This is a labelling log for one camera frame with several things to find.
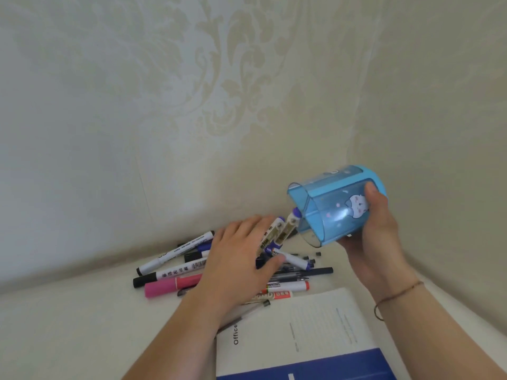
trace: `bracelet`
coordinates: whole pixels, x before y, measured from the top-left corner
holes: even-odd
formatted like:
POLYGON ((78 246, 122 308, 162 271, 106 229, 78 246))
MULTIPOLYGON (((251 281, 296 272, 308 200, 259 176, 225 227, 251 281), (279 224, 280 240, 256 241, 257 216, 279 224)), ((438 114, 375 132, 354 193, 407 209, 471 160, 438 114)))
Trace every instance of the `bracelet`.
POLYGON ((374 313, 375 317, 376 317, 377 319, 379 319, 380 321, 384 321, 384 319, 382 319, 381 317, 379 317, 379 316, 377 315, 377 309, 379 308, 379 305, 381 305, 381 304, 382 304, 382 303, 384 303, 384 302, 388 302, 388 301, 390 301, 390 300, 394 300, 395 298, 398 298, 398 297, 400 297, 400 296, 403 296, 405 293, 410 292, 412 289, 414 289, 415 287, 417 287, 418 285, 421 285, 421 284, 422 284, 422 285, 424 285, 424 283, 423 283, 422 281, 418 281, 418 282, 416 282, 414 285, 412 285, 410 288, 407 288, 407 289, 405 289, 405 290, 401 291, 400 293, 397 293, 396 295, 392 295, 392 296, 386 297, 386 298, 385 298, 385 299, 383 299, 383 300, 380 300, 380 301, 379 301, 379 302, 375 305, 375 308, 373 308, 373 313, 374 313))

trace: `hand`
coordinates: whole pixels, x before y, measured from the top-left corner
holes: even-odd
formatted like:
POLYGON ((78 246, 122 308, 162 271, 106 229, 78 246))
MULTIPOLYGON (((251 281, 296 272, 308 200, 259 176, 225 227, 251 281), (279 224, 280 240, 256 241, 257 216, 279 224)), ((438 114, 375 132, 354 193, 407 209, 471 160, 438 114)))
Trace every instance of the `hand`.
POLYGON ((256 215, 215 233, 202 279, 192 292, 211 300, 221 317, 261 292, 285 261, 277 255, 256 269, 259 244, 274 219, 256 215))
POLYGON ((398 224, 389 211, 387 197, 368 182, 364 187, 370 217, 363 230, 338 240, 350 265, 376 302, 417 282, 402 252, 398 224))

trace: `notebook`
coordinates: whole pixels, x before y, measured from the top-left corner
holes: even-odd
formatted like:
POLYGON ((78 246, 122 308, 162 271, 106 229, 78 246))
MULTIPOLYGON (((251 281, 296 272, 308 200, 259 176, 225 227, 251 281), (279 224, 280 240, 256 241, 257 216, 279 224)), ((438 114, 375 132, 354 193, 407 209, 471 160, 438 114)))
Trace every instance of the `notebook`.
POLYGON ((271 301, 217 336, 219 380, 396 380, 348 289, 271 301))

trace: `pile of pens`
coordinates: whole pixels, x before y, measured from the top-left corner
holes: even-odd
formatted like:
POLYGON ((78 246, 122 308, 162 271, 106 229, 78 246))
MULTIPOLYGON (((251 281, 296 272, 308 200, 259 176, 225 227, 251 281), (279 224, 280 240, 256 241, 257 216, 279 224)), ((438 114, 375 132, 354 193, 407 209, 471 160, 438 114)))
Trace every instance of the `pile of pens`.
MULTIPOLYGON (((310 289, 309 278, 318 274, 331 274, 333 268, 314 268, 315 260, 308 256, 303 258, 297 254, 286 253, 282 250, 283 243, 297 233, 296 228, 301 220, 301 212, 294 208, 285 220, 278 217, 264 234, 257 251, 256 266, 261 268, 268 259, 277 254, 285 256, 283 266, 277 271, 266 288, 247 303, 266 302, 279 298, 292 297, 293 292, 307 291, 310 289)), ((204 235, 193 239, 162 256, 137 268, 136 277, 133 280, 134 288, 144 287, 144 295, 147 298, 160 296, 166 293, 178 291, 178 296, 185 295, 195 287, 202 274, 182 276, 194 270, 204 268, 211 249, 214 232, 211 230, 204 235), (184 254, 185 263, 164 270, 153 272, 172 258, 184 254)))

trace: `pen holder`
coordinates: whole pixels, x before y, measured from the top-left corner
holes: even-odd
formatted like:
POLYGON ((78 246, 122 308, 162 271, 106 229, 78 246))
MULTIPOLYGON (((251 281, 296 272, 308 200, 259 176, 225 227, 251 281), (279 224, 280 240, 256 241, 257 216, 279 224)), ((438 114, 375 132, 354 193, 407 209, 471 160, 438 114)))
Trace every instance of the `pen holder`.
POLYGON ((378 176, 359 165, 347 165, 290 184, 287 194, 303 215, 298 226, 301 236, 319 248, 362 228, 369 216, 364 197, 364 185, 368 181, 386 194, 378 176))

